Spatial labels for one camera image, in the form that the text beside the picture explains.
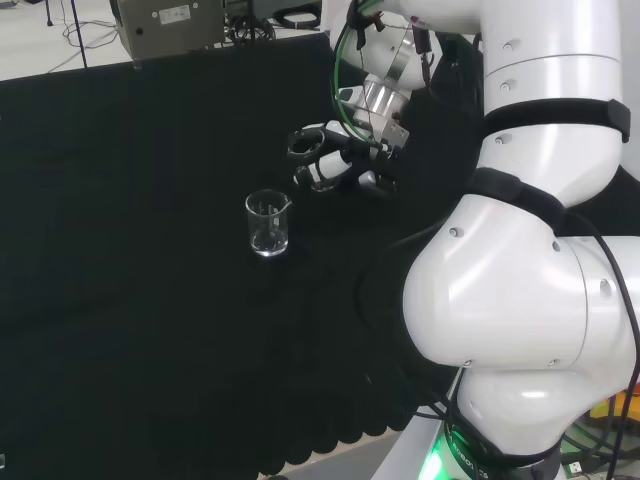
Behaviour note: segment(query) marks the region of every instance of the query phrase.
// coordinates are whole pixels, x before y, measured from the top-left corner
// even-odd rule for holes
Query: green light
[[[442,460],[437,451],[433,451],[426,458],[420,471],[419,480],[435,480],[442,470]]]

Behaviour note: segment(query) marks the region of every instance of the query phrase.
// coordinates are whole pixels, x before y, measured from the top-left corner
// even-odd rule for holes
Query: black strap
[[[624,143],[631,135],[631,111],[617,100],[552,98],[514,103],[490,112],[484,118],[484,136],[509,128],[554,123],[613,128],[622,134]]]
[[[493,168],[477,168],[467,185],[467,193],[493,198],[521,208],[556,230],[565,217],[564,205],[553,195]]]

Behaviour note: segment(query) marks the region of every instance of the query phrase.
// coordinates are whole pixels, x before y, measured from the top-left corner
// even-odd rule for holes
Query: table
[[[421,245],[372,269],[367,325],[353,282],[455,205],[477,125],[416,92],[396,198],[295,192],[286,136],[332,118],[330,71],[311,35],[0,84],[6,478],[254,479],[402,429],[419,399],[398,364],[446,390],[398,310]],[[584,211],[640,232],[607,214],[639,195],[617,182]],[[247,241],[266,186],[294,197],[276,261]]]

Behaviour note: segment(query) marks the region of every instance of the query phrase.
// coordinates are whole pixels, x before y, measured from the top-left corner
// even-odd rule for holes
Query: white wall
[[[631,141],[622,166],[640,180],[640,0],[620,0],[624,103],[631,109]]]

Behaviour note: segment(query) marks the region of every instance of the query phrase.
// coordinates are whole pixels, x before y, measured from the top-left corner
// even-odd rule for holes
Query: white floor
[[[70,0],[50,0],[52,27],[47,26],[44,1],[37,5],[30,5],[20,0],[20,3],[13,8],[0,9],[0,81],[40,75],[54,68],[56,72],[82,68],[80,49],[69,45],[62,36],[66,28],[63,22],[62,5],[64,5],[67,25],[71,25],[73,13]],[[109,0],[76,0],[76,9],[80,21],[100,20],[115,23]],[[113,31],[108,28],[96,25],[86,25],[81,31],[85,45],[102,44],[113,38],[115,34],[109,33]],[[276,28],[277,38],[308,33],[315,32]],[[71,35],[71,41],[78,44],[75,34]],[[109,45],[86,50],[86,56],[90,67],[131,61],[120,38],[116,38]]]

